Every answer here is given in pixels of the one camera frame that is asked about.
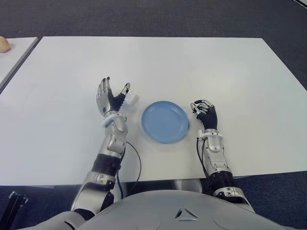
bread roll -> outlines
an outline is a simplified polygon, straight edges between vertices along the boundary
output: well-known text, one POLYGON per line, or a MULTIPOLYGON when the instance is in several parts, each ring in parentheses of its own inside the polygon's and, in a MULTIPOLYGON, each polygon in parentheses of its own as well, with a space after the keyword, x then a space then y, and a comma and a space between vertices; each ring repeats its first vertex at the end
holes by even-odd
POLYGON ((11 48, 10 43, 4 37, 0 36, 0 53, 4 53, 11 48))

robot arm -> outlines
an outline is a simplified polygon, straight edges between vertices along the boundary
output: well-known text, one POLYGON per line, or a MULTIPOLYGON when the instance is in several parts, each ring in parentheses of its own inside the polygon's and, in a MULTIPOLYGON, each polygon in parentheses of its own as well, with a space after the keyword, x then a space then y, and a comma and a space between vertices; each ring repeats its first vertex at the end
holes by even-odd
POLYGON ((207 100, 198 100, 191 103, 191 108, 205 128, 204 131, 198 131, 197 142, 203 142, 202 156, 199 157, 213 196, 242 204, 244 208, 253 211, 243 191, 238 188, 227 164, 222 143, 223 136, 217 131, 217 115, 214 105, 207 100))
POLYGON ((93 168, 87 174, 71 206, 71 211, 79 213, 85 220, 113 204, 114 196, 110 190, 114 188, 115 176, 120 169, 126 147, 126 117, 118 111, 130 89, 130 84, 127 83, 121 93, 114 97, 109 80, 109 77, 103 78, 96 96, 98 109, 104 117, 103 127, 106 128, 106 136, 93 168))

white table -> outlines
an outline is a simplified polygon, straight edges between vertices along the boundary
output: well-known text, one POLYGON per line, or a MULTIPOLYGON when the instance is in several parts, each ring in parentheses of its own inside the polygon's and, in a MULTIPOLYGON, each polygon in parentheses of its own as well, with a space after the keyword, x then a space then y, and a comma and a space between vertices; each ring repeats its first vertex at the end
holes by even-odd
MULTIPOLYGON (((104 136, 95 94, 107 76, 140 97, 122 113, 142 181, 204 176, 189 107, 198 99, 216 106, 234 176, 307 170, 307 92, 262 39, 44 37, 0 95, 0 184, 83 182, 104 136), (177 143, 142 130, 143 110, 159 100, 188 115, 177 143)), ((138 171, 128 148, 120 177, 138 171)))
POLYGON ((23 61, 24 57, 36 44, 37 37, 8 38, 10 50, 0 53, 0 89, 10 78, 11 74, 23 61))

wire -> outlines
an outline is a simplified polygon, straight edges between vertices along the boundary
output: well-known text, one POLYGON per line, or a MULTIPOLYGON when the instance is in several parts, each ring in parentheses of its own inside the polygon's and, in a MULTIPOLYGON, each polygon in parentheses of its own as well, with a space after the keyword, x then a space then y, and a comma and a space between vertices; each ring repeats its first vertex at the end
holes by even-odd
MULTIPOLYGON (((130 189, 130 191, 128 192, 128 196, 129 196, 129 194, 130 194, 130 193, 133 191, 133 189, 135 188, 136 184, 139 182, 139 179, 140 179, 140 176, 141 176, 141 171, 142 171, 142 162, 141 162, 140 155, 139 155, 138 151, 135 149, 135 147, 134 147, 130 142, 127 141, 127 143, 134 149, 134 151, 135 151, 136 154, 138 155, 138 158, 139 158, 139 161, 140 161, 139 176, 138 176, 136 182, 134 183, 134 185, 132 186, 132 188, 130 189)), ((124 156, 125 156, 125 152, 126 152, 126 148, 124 149, 123 156, 121 157, 120 162, 123 160, 123 158, 124 158, 124 156)), ((121 184, 120 184, 118 172, 119 172, 119 170, 117 170, 117 172, 116 172, 116 179, 117 179, 118 187, 119 187, 119 190, 120 190, 120 197, 121 197, 121 199, 123 199, 123 198, 124 198, 124 193, 123 193, 123 189, 122 189, 121 184)))
MULTIPOLYGON (((126 148, 123 151, 123 155, 122 155, 122 157, 120 159, 120 163, 123 160, 123 158, 125 156, 125 153, 126 153, 126 148)), ((119 187, 119 190, 120 190, 120 198, 123 199, 124 198, 124 193, 123 193, 123 188, 121 187, 121 184, 120 184, 118 172, 119 172, 119 169, 116 172, 116 180, 117 180, 117 184, 118 184, 118 187, 119 187)))
POLYGON ((130 191, 128 192, 128 196, 129 196, 129 194, 133 191, 133 189, 135 188, 135 186, 136 186, 137 183, 139 182, 139 179, 140 179, 140 176, 141 176, 141 171, 142 171, 142 161, 141 161, 140 155, 139 155, 138 151, 135 149, 135 147, 134 147, 130 142, 128 142, 128 141, 127 141, 127 144, 129 144, 129 145, 134 149, 134 151, 135 151, 136 154, 138 155, 138 158, 139 158, 139 161, 140 161, 139 176, 138 176, 136 182, 134 183, 134 185, 132 186, 132 188, 130 189, 130 191))
POLYGON ((203 172, 205 173, 205 176, 206 176, 206 178, 209 180, 209 175, 208 175, 208 172, 207 172, 207 170, 206 170, 206 168, 205 168, 205 166, 203 165, 203 148, 202 148, 202 158, 201 158, 201 156, 200 156, 200 152, 199 152, 199 150, 198 150, 198 142, 199 142, 199 140, 197 139, 197 141, 196 141, 196 151, 197 151, 197 155, 198 155, 198 158, 200 159, 200 162, 201 162, 201 165, 202 165, 202 169, 203 169, 203 172))
POLYGON ((120 181, 119 181, 118 170, 117 170, 117 173, 116 173, 116 179, 117 179, 117 183, 118 183, 119 190, 120 190, 120 199, 123 199, 124 193, 123 193, 123 189, 121 187, 120 181))

floor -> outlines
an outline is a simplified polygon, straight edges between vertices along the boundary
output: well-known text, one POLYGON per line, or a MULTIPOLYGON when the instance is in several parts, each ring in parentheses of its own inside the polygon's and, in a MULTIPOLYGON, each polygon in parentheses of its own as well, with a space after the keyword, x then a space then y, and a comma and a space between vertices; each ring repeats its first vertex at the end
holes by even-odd
MULTIPOLYGON (((0 0, 0 35, 260 37, 307 89, 307 9, 292 0, 0 0)), ((307 228, 306 181, 307 172, 237 179, 259 215, 295 228, 307 228)), ((15 222, 23 228, 69 210, 78 185, 1 186, 0 214, 12 190, 30 196, 15 222)))

